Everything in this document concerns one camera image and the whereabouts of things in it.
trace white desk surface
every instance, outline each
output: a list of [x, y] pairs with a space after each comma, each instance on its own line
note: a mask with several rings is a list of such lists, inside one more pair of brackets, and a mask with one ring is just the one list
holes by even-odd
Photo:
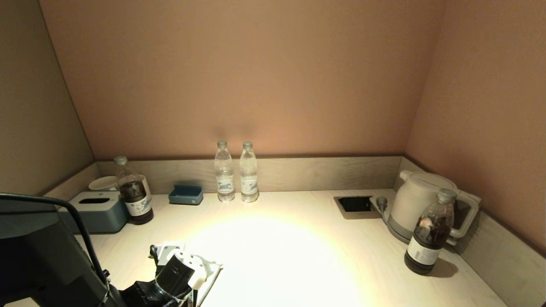
[[395, 192], [265, 192], [249, 204], [239, 194], [230, 203], [205, 194], [199, 206], [155, 195], [152, 221], [91, 238], [119, 290], [153, 279], [151, 244], [184, 241], [186, 250], [223, 263], [203, 307], [506, 306], [452, 251], [442, 250], [430, 276], [411, 272], [407, 245], [381, 219], [345, 220], [333, 200], [363, 195], [386, 196], [392, 205]]

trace blue tray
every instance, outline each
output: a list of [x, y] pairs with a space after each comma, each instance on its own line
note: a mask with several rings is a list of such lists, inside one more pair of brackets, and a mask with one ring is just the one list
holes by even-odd
[[169, 194], [169, 202], [177, 205], [198, 205], [203, 200], [201, 186], [174, 185]]

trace electric kettle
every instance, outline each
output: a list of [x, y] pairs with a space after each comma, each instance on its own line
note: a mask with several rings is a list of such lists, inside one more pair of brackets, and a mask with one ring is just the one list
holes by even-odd
[[448, 188], [457, 194], [457, 202], [463, 203], [459, 206], [464, 206], [464, 203], [468, 206], [468, 213], [461, 217], [462, 222], [457, 222], [458, 215], [455, 213], [455, 224], [460, 227], [456, 229], [454, 226], [447, 240], [449, 244], [455, 245], [456, 240], [466, 234], [474, 220], [481, 198], [461, 191], [451, 180], [431, 173], [403, 170], [400, 178], [405, 182], [396, 194], [387, 219], [389, 231], [401, 241], [409, 243], [423, 210], [436, 200], [436, 194], [441, 188]]

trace beige wall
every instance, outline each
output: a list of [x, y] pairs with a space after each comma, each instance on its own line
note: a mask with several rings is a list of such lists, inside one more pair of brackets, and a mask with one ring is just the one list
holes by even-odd
[[97, 159], [405, 149], [442, 1], [40, 1]]
[[449, 1], [407, 153], [545, 248], [546, 2]]
[[0, 1], [0, 192], [42, 194], [93, 161], [37, 0]]

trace plastic bottle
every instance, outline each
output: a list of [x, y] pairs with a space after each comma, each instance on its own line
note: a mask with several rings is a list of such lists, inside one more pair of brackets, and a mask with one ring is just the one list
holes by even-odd
[[214, 171], [218, 183], [218, 199], [229, 202], [235, 198], [235, 185], [233, 183], [232, 156], [228, 151], [228, 142], [218, 141], [218, 150], [214, 158]]
[[258, 161], [252, 150], [252, 142], [242, 143], [241, 160], [241, 199], [251, 203], [258, 199]]
[[151, 195], [146, 193], [142, 178], [128, 167], [126, 156], [115, 157], [114, 162], [118, 165], [117, 187], [125, 201], [133, 224], [148, 223], [153, 219], [153, 210], [150, 203]]
[[406, 266], [415, 273], [432, 271], [453, 227], [453, 203], [456, 198], [457, 194], [452, 190], [440, 189], [436, 200], [421, 214], [404, 255]]

